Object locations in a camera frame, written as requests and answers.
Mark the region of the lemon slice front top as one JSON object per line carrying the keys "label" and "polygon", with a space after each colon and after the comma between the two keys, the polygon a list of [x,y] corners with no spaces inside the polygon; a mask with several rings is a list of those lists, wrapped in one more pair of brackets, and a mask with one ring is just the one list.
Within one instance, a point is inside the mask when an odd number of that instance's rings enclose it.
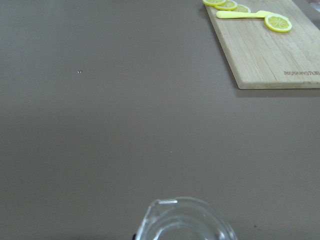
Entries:
{"label": "lemon slice front top", "polygon": [[280,14],[269,14],[264,18],[265,25],[272,31],[278,33],[287,33],[292,29],[290,20]]}

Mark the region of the yellow plastic knife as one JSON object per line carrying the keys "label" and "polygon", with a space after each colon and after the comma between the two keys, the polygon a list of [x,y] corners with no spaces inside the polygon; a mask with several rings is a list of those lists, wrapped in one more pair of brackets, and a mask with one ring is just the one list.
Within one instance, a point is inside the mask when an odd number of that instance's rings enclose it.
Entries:
{"label": "yellow plastic knife", "polygon": [[259,10],[257,12],[238,12],[219,10],[216,12],[218,19],[241,19],[241,18],[265,18],[272,14],[270,11]]}

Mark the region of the bamboo cutting board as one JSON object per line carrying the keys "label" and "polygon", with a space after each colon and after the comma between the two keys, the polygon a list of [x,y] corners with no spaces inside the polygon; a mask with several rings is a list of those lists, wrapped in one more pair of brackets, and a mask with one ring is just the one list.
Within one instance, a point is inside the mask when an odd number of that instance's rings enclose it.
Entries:
{"label": "bamboo cutting board", "polygon": [[219,19],[206,10],[239,89],[318,89],[320,87],[320,13],[306,1],[241,0],[253,12],[288,17],[292,29],[275,32],[263,19]]}

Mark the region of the clear glass measuring cup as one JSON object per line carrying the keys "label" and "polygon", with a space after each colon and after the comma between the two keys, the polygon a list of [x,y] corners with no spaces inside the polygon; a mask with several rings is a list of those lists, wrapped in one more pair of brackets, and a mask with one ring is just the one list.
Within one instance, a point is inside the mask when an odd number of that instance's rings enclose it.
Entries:
{"label": "clear glass measuring cup", "polygon": [[203,200],[180,196],[156,199],[133,240],[237,240],[222,215]]}

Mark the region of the lemon slice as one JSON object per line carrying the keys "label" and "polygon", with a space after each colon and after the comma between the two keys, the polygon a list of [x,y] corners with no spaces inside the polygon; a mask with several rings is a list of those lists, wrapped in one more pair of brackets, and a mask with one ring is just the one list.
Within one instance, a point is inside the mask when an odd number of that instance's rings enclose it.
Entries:
{"label": "lemon slice", "polygon": [[243,4],[238,4],[233,11],[240,12],[240,13],[251,13],[251,9],[248,6]]}
{"label": "lemon slice", "polygon": [[238,3],[234,0],[226,0],[222,4],[215,5],[214,7],[220,11],[234,11],[237,9]]}
{"label": "lemon slice", "polygon": [[265,25],[272,31],[278,33],[287,33],[292,29],[290,20],[280,14],[269,14],[264,18]]}

